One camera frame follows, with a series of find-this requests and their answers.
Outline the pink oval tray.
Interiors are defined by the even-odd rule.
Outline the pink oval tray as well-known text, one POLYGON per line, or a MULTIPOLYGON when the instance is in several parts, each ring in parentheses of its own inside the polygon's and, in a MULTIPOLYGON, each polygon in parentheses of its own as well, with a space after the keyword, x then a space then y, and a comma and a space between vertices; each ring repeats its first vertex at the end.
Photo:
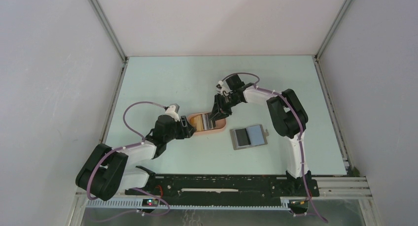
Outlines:
MULTIPOLYGON (((190 122, 190 119, 193 116, 200 115, 200 114, 203 114, 203 113, 210 113, 210 112, 201 112, 201 113, 191 114, 187 117, 187 120, 190 122)), ((215 133, 218 133, 218 132, 222 132, 223 130, 225 130, 226 124, 227 124, 226 119, 218 120, 218 121, 216 121, 216 127, 214 129, 207 130, 207 131, 201 131, 201 132, 195 132, 194 135, 215 134, 215 133)))

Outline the grey card holder wallet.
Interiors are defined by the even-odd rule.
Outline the grey card holder wallet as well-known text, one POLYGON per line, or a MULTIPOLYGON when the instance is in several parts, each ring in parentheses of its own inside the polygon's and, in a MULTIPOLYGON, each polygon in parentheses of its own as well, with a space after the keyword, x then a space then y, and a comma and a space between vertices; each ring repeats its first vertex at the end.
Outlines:
POLYGON ((242 150, 267 145, 269 132, 262 125, 252 125, 246 128, 230 130, 234 150, 242 150))

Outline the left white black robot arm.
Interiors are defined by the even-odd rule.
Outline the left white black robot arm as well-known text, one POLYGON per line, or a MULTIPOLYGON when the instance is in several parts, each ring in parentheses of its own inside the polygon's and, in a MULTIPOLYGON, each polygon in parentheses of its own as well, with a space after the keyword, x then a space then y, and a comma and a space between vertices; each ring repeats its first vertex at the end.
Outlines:
POLYGON ((119 148, 97 145, 79 171, 75 184, 89 192, 91 199, 103 201, 132 188, 151 194, 156 188, 155 180, 150 178, 153 172, 139 163, 159 157, 170 141, 191 138, 195 132, 185 116, 177 121, 169 115, 160 115, 141 142, 119 148))

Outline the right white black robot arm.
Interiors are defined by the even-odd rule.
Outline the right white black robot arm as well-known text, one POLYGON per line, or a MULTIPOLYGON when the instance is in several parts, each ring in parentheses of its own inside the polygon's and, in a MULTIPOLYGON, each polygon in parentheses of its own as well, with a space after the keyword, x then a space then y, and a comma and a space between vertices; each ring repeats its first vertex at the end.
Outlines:
POLYGON ((232 115, 232 108, 240 103, 255 103, 267 107, 275 131, 290 143, 287 173, 293 178, 287 181, 287 190, 300 195, 307 188, 303 177, 308 173, 304 136, 308 115, 292 89, 281 93, 261 88, 257 83, 244 83, 238 73, 218 81, 217 94, 210 112, 210 120, 221 120, 232 115))

